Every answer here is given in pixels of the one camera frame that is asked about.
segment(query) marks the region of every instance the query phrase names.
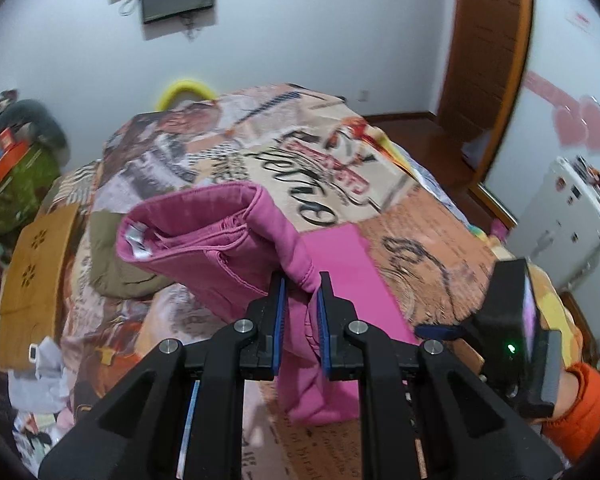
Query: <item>white refrigerator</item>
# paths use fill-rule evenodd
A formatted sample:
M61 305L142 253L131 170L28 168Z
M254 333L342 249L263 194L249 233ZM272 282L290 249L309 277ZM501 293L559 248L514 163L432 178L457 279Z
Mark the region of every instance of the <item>white refrigerator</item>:
M573 285L600 352L600 199L559 157L505 247L544 269L556 290Z

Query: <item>olive green cloth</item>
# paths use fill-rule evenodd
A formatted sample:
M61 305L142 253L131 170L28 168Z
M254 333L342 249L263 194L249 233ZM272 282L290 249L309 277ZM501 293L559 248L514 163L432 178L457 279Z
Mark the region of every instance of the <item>olive green cloth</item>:
M60 176L51 152L33 145L0 182L0 243L13 251L25 225L34 221L47 191Z
M116 233L124 215L96 211L89 218L91 243L90 283L96 292L110 298L142 298L173 283L123 262L116 254Z

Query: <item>pink cloth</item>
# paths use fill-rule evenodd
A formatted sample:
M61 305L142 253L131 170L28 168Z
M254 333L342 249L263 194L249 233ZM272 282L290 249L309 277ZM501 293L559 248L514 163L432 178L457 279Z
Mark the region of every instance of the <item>pink cloth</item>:
M136 222L147 226L144 246L153 253L148 258L135 258L125 238ZM121 222L116 250L122 260L185 285L225 322L239 319L251 301L266 295L280 267L309 294L320 286L298 231L269 193L251 182L142 202Z
M152 252L142 259L134 257L125 238L138 222L147 226L143 243ZM360 319L394 339L416 341L354 225L301 238L269 193L251 182L187 189L142 202L121 222L116 249L122 260L185 285L225 322L241 318L251 301L266 295L271 274L282 267L297 286L289 287L278 392L297 424L358 416L357 383L330 383L318 362L318 270L330 273L334 293L351 300Z
M391 292L367 254L368 242L353 224L312 231L302 236L314 266L326 270L336 296L351 301L358 318L384 330L389 337L417 344ZM315 301L308 309L305 333L312 343L318 328ZM292 325L292 332L299 327ZM320 426L359 415L358 382L327 381L317 362L285 352L278 377L280 404L296 424Z

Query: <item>green bag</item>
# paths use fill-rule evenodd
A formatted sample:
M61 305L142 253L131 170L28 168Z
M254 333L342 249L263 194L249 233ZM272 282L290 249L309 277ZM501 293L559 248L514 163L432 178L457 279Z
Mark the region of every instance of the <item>green bag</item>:
M13 249L20 231L34 221L40 204L60 176L54 156L33 145L0 183L0 243Z

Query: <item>hand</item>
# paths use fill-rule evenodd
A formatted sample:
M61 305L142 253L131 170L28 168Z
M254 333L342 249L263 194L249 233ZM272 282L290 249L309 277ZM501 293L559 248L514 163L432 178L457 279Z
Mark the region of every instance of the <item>hand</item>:
M555 403L554 415L548 420L557 420L567 413L578 399L580 381L578 377L566 370L560 373L558 384L558 400Z

